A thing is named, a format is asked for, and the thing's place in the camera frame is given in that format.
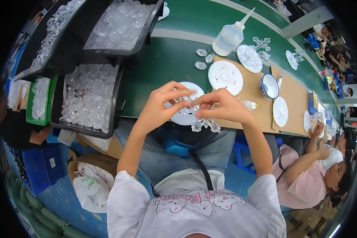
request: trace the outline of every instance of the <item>plastic glue bottle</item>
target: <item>plastic glue bottle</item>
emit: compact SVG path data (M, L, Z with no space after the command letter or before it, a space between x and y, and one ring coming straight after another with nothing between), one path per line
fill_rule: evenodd
M228 56L244 39L245 23L254 11L253 8L241 21L233 25L224 25L213 42L213 50L220 56Z

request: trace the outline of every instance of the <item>label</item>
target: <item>label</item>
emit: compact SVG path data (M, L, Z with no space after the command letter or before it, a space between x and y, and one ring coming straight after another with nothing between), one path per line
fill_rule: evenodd
M52 168L54 168L54 167L56 166L56 162L54 161L54 157L51 158L51 159L49 159L49 162L50 162L50 166L51 166Z

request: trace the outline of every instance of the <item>blue bin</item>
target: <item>blue bin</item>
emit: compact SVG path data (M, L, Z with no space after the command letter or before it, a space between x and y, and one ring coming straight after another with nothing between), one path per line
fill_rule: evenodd
M22 158L34 196L66 175L59 144L46 144L42 150L23 151Z

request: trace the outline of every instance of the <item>hand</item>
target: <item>hand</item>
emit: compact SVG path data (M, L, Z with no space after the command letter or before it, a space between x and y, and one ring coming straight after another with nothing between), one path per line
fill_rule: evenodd
M219 102L218 109L210 110L216 102ZM225 88L202 95L193 104L200 105L200 110L195 114L198 118L226 119L242 124L254 122L254 116L250 110Z
M22 101L22 99L21 99L21 97L19 97L19 99L17 100L17 104L16 104L16 106L12 109L12 111L14 111L14 112L19 112L19 111L21 110L21 109L20 109L21 101Z
M321 123L320 120L318 120L316 122L316 127L313 130L312 138L317 139L321 135L323 130L324 130L324 123Z
M135 129L140 135L146 136L149 132L167 122L176 112L184 107L191 106L189 101L176 103L174 99L181 96L190 96L192 93L192 91L175 81L171 81L152 91L133 130ZM172 106L166 108L164 105L166 102L170 102Z
M330 141L330 145L333 146L336 143L336 136L332 136L332 140Z
M324 137L321 139L321 142L323 144L328 143L327 127L325 127L325 129L324 129Z
M341 200L345 201L347 199L348 192L346 192L342 197Z

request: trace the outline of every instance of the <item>cartoon print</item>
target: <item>cartoon print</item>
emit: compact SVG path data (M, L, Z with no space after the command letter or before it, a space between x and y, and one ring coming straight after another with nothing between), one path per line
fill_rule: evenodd
M162 209L170 209L171 212L177 213L182 210L182 208L185 206L185 202L179 201L178 199L172 199L172 200L167 200L167 201L159 201L155 200L150 203L151 205L156 205L157 203L157 209L156 212L160 212Z
M230 210L231 205L238 202L241 204L246 204L247 202L242 198L235 195L221 195L215 198L211 198L210 204L214 204L217 207L222 208L223 210Z
M191 203L183 200L182 198L179 198L179 200L185 202L185 207L191 211L196 211L207 217L212 215L213 207L209 201L203 200L200 203Z

